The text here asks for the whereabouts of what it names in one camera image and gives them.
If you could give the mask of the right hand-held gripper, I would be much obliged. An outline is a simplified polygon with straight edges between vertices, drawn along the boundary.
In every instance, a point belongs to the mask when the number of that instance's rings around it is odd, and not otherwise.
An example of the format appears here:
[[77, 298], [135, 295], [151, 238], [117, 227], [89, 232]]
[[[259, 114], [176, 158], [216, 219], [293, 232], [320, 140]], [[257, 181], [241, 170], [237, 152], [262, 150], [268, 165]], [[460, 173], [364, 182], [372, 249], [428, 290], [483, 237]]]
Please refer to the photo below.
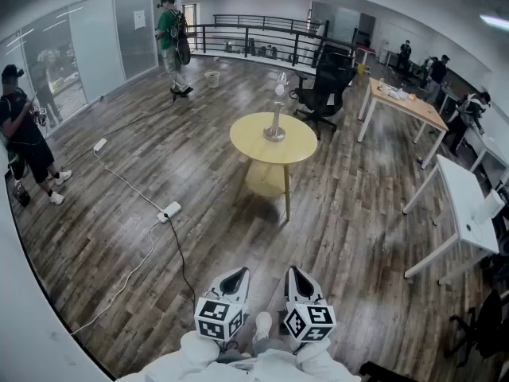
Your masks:
[[286, 272], [284, 295], [286, 299], [308, 299], [286, 303], [283, 324], [295, 341], [323, 341], [336, 328], [334, 309], [323, 297], [321, 286], [301, 268], [291, 266]]

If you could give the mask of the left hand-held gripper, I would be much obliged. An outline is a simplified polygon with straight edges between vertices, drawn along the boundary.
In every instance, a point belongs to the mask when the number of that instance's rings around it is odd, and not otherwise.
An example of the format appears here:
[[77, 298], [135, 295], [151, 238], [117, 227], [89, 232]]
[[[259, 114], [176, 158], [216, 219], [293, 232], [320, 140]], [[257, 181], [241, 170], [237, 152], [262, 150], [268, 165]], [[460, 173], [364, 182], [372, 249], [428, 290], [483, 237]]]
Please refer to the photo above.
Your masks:
[[194, 314], [202, 337], [229, 342], [245, 324], [251, 272], [238, 267], [217, 276], [199, 298]]

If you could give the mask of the silver desk lamp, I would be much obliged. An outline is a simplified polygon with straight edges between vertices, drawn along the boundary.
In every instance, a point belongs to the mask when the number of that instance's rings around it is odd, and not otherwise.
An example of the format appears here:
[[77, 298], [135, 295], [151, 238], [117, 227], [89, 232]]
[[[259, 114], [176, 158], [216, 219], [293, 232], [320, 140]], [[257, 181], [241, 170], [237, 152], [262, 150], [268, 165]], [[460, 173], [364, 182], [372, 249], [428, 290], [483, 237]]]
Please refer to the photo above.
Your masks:
[[285, 72], [282, 72], [277, 79], [276, 88], [274, 89], [276, 100], [274, 101], [273, 121], [263, 131], [264, 138], [271, 142], [281, 142], [286, 136], [285, 131], [280, 127], [280, 114], [285, 105], [282, 99], [285, 95], [287, 84], [287, 75]]

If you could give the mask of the person's left forearm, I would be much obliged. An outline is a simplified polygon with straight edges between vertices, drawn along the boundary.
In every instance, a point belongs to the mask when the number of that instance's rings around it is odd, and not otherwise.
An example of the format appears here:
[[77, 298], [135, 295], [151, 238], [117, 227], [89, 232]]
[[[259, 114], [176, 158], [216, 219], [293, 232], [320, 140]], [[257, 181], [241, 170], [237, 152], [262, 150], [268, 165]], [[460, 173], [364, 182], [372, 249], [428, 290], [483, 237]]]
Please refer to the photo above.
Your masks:
[[235, 349], [221, 352], [215, 341], [203, 337], [197, 331], [190, 331], [181, 338], [178, 353], [182, 356], [183, 362], [193, 368], [206, 368], [212, 362], [230, 364], [243, 359]]

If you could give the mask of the person's right forearm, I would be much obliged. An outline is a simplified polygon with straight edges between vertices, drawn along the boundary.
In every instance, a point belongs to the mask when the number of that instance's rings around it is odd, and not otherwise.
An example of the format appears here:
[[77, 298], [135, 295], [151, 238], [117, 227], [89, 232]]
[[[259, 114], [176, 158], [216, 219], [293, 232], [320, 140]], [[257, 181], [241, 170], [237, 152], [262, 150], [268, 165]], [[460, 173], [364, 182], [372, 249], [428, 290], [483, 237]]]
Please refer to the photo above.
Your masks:
[[331, 376], [338, 373], [338, 363], [329, 352], [330, 340], [326, 337], [322, 341], [310, 343], [301, 348], [296, 355], [296, 364], [304, 372], [318, 376]]

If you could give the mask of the wooden top desk white legs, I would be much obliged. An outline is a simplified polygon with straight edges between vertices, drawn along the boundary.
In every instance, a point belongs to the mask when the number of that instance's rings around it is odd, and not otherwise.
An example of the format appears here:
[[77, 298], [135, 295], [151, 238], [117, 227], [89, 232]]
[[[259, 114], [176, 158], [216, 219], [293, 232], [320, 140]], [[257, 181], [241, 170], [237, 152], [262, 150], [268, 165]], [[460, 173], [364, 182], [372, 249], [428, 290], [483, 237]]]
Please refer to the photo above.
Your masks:
[[441, 115], [430, 103], [427, 103], [421, 99], [417, 99], [416, 101], [396, 100], [383, 95], [382, 92], [378, 89], [378, 81], [379, 80], [376, 80], [372, 77], [368, 78], [367, 89], [358, 114], [358, 120], [362, 121], [363, 124], [361, 126], [357, 142], [361, 143], [363, 141], [364, 135], [367, 132], [368, 125], [375, 112], [376, 105], [379, 103], [387, 105], [388, 107], [409, 115], [422, 123], [417, 135], [414, 137], [414, 144], [419, 141], [427, 127], [432, 127], [438, 131], [438, 137], [435, 139], [429, 153], [423, 159], [424, 162], [421, 165], [421, 168], [424, 170], [431, 162], [431, 159], [436, 154], [437, 149], [441, 145], [446, 132], [449, 130], [445, 121], [441, 118]]

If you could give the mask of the person's white shoe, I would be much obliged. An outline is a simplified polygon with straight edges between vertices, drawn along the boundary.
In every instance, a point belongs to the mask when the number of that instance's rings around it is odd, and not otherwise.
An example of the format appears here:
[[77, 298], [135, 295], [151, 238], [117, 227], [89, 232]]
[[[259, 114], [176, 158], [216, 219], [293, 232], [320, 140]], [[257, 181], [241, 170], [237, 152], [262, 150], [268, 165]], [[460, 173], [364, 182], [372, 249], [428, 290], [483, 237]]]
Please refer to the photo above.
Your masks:
[[255, 332], [253, 337], [253, 344], [256, 344], [262, 339], [268, 338], [270, 336], [272, 322], [273, 321], [271, 315], [266, 311], [263, 311], [257, 315], [255, 319]]

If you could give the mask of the person's gray trousers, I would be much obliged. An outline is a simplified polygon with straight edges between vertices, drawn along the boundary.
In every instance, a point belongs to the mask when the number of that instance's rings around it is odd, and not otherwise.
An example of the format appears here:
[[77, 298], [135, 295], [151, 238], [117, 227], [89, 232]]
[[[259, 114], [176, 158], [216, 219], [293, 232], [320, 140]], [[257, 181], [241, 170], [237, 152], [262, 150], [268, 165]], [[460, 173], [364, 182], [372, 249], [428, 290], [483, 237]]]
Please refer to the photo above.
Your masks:
[[[259, 354], [262, 354], [269, 349], [276, 349], [287, 353], [293, 352], [288, 345], [278, 339], [263, 337], [259, 338], [253, 343], [254, 357], [257, 357]], [[246, 359], [248, 359], [248, 357], [240, 353], [238, 350], [229, 349], [228, 351], [221, 353], [216, 359], [216, 362], [228, 364], [231, 362], [243, 361]]]

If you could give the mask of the person's white top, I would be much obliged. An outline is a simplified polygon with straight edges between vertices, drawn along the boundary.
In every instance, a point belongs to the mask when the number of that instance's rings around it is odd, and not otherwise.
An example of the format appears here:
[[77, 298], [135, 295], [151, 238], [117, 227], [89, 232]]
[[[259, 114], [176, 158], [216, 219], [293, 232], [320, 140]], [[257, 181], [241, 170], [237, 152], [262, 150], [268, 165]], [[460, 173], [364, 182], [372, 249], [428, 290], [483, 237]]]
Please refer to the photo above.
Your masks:
[[163, 356], [142, 371], [124, 376], [116, 382], [360, 382], [341, 363], [331, 376], [308, 374], [296, 364], [296, 355], [269, 349], [256, 358], [230, 364], [212, 362], [206, 368], [193, 368], [182, 356]]

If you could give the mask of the large white power strip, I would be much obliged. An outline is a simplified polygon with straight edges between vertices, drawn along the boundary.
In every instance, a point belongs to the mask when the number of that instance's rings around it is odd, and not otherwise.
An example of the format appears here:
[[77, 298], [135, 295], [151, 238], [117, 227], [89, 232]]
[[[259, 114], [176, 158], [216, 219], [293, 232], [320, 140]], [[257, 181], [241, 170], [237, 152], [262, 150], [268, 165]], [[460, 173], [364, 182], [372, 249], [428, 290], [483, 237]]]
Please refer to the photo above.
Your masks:
[[165, 222], [169, 221], [173, 216], [175, 216], [178, 212], [181, 210], [181, 205], [174, 201], [166, 208], [162, 209], [158, 215], [158, 220], [164, 224]]

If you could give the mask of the yellow round side table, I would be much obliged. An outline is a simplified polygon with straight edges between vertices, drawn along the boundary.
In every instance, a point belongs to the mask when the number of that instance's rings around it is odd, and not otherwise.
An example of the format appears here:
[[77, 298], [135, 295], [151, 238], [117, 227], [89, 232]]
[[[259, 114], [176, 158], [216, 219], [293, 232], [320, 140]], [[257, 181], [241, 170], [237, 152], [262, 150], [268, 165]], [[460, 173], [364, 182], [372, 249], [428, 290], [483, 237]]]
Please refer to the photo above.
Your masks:
[[289, 168], [309, 159], [317, 150], [317, 137], [301, 120], [279, 115], [278, 141], [266, 137], [271, 129], [274, 113], [259, 112], [243, 116], [230, 129], [230, 140], [238, 152], [247, 157], [234, 200], [244, 188], [261, 197], [286, 199], [286, 219], [290, 212]]

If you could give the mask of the black swivel chair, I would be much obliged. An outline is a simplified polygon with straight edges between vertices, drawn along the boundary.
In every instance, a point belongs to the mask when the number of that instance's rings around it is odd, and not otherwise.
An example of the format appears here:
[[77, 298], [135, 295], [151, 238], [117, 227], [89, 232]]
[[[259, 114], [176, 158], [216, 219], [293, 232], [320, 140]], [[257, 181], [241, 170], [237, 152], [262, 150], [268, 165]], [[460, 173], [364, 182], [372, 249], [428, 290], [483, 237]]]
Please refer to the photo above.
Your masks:
[[450, 317], [464, 331], [463, 338], [449, 350], [444, 357], [449, 358], [465, 347], [464, 359], [458, 364], [465, 366], [470, 352], [475, 349], [483, 359], [488, 359], [504, 351], [509, 351], [509, 317], [503, 319], [503, 307], [506, 303], [497, 290], [493, 290], [485, 299], [479, 312], [475, 307], [468, 309], [469, 323], [457, 315]]

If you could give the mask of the black office chair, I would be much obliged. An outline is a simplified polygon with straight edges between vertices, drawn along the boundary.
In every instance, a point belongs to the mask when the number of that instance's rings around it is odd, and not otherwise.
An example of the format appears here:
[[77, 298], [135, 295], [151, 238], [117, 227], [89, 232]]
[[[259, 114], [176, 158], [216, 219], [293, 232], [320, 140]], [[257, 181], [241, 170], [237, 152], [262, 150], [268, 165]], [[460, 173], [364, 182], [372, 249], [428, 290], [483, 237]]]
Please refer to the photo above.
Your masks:
[[329, 118], [336, 115], [343, 107], [343, 93], [356, 75], [352, 57], [339, 53], [328, 53], [316, 67], [314, 83], [311, 88], [304, 87], [304, 81], [310, 75], [296, 71], [298, 86], [290, 92], [290, 98], [297, 101], [293, 115], [304, 115], [303, 122], [315, 126], [316, 137], [321, 139], [320, 124], [328, 125], [335, 133], [337, 126]]

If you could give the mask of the white desktop device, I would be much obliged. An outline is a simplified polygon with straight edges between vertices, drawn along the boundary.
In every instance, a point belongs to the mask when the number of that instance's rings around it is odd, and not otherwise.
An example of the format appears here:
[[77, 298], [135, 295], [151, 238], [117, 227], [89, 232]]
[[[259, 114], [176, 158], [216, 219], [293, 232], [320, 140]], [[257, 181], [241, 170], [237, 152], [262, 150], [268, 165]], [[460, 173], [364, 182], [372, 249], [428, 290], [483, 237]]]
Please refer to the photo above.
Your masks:
[[495, 218], [502, 210], [505, 203], [500, 195], [492, 189], [480, 205], [473, 209], [472, 220], [477, 224], [484, 224]]

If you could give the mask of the clutter of small packages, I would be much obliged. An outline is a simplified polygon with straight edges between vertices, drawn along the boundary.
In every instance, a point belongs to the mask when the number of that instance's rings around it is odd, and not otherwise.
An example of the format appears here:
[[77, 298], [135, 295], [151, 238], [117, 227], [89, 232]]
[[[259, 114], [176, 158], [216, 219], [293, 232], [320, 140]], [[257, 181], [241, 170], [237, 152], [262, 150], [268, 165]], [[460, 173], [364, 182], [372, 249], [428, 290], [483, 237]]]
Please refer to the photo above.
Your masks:
[[401, 88], [395, 88], [387, 84], [383, 78], [378, 81], [378, 89], [383, 95], [391, 97], [396, 100], [410, 100], [416, 101], [417, 96], [415, 94], [404, 92]]

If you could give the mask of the black metal railing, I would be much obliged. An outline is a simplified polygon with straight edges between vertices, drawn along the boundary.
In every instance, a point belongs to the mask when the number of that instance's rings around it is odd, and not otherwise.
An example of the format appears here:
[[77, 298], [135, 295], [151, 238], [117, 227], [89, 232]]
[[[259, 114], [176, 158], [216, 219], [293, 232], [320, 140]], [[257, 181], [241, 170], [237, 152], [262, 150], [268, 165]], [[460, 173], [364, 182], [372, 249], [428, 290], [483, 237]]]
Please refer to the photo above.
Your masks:
[[355, 48], [329, 35], [328, 21], [247, 14], [214, 14], [210, 24], [190, 25], [192, 51], [213, 57], [238, 57], [286, 67], [314, 69], [332, 57], [355, 62]]

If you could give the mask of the white ceiling tube light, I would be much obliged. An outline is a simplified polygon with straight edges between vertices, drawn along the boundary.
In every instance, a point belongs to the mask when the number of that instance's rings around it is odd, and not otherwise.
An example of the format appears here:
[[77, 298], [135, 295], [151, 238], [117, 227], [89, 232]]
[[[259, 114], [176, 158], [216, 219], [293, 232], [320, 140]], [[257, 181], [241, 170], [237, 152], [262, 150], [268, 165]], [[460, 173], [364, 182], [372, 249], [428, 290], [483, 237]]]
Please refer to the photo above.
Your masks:
[[507, 19], [498, 18], [486, 14], [481, 14], [480, 18], [485, 24], [489, 26], [509, 32], [509, 20]]

